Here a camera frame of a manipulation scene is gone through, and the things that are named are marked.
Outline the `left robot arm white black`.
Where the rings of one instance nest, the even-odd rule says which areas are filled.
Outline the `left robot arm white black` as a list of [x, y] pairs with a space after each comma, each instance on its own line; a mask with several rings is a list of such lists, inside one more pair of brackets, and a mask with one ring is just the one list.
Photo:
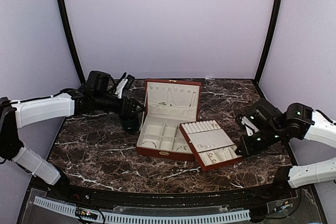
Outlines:
[[68, 118], [92, 111], [116, 114], [124, 131], [137, 132], [139, 113], [144, 106], [123, 93], [129, 90], [134, 76], [124, 73], [118, 81], [110, 74], [91, 71], [88, 79], [77, 89], [66, 88], [55, 95], [27, 100], [1, 98], [1, 158], [12, 161], [31, 175], [53, 186], [63, 201], [74, 197], [68, 178], [58, 168], [32, 151], [19, 139], [18, 129], [55, 118]]

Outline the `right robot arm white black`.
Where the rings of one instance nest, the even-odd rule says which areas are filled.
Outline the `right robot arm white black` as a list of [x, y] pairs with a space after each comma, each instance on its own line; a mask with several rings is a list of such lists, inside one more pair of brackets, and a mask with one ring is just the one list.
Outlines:
[[[288, 143], [291, 139], [335, 147], [335, 121], [322, 111], [301, 103], [292, 103], [281, 112], [266, 99], [260, 99], [238, 116], [236, 122], [246, 130], [236, 150], [242, 157], [257, 155], [275, 143]], [[332, 180], [335, 180], [335, 158], [303, 166], [283, 166], [268, 187], [268, 195], [278, 200], [287, 193], [288, 187], [299, 188]]]

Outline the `red jewelry tray cream insert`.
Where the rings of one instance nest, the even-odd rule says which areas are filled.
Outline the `red jewelry tray cream insert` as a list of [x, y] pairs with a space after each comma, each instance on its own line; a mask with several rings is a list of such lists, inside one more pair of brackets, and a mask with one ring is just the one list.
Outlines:
[[235, 153], [237, 146], [215, 120], [182, 123], [179, 129], [204, 172], [243, 160]]

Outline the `dark green cup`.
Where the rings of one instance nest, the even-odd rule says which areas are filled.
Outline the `dark green cup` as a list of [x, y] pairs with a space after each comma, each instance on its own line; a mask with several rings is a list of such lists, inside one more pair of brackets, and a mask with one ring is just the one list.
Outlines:
[[119, 120], [125, 132], [129, 134], [135, 134], [139, 131], [140, 121], [138, 115], [133, 117], [119, 116]]

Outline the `silver necklace green beads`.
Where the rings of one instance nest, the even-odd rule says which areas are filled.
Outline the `silver necklace green beads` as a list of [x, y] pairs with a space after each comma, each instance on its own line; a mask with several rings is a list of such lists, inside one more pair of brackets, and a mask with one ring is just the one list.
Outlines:
[[162, 94], [159, 105], [177, 106], [177, 103], [174, 100], [172, 88], [167, 87], [164, 88], [163, 91], [164, 93]]

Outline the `red wooden jewelry box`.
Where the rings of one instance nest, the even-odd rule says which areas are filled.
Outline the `red wooden jewelry box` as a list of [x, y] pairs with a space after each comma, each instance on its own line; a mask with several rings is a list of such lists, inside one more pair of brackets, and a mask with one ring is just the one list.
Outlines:
[[[163, 89], [171, 87], [177, 106], [159, 105]], [[145, 113], [136, 145], [139, 155], [175, 161], [195, 159], [179, 126], [198, 117], [202, 84], [184, 80], [145, 80]]]

